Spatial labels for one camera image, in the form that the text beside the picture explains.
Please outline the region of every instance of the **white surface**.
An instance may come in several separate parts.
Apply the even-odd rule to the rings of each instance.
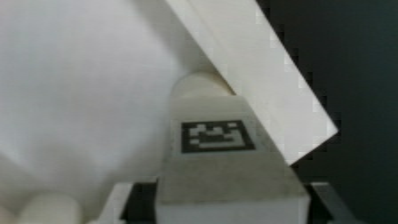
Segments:
[[[183,153],[183,122],[242,120],[255,150],[221,151],[235,146],[221,139],[201,153]],[[242,129],[223,130],[239,133]],[[253,110],[240,96],[198,97],[175,101],[173,153],[159,181],[157,221],[162,224],[304,224],[310,196]]]
[[[98,215],[159,173],[176,80],[212,63],[164,0],[0,1],[0,204],[68,193]]]
[[[29,201],[18,224],[84,224],[84,211],[77,200],[63,194],[41,194]]]
[[[256,0],[167,0],[288,163],[336,134]]]

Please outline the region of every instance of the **black background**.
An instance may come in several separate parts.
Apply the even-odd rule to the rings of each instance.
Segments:
[[[295,170],[363,221],[398,223],[398,1],[258,2],[342,130]]]

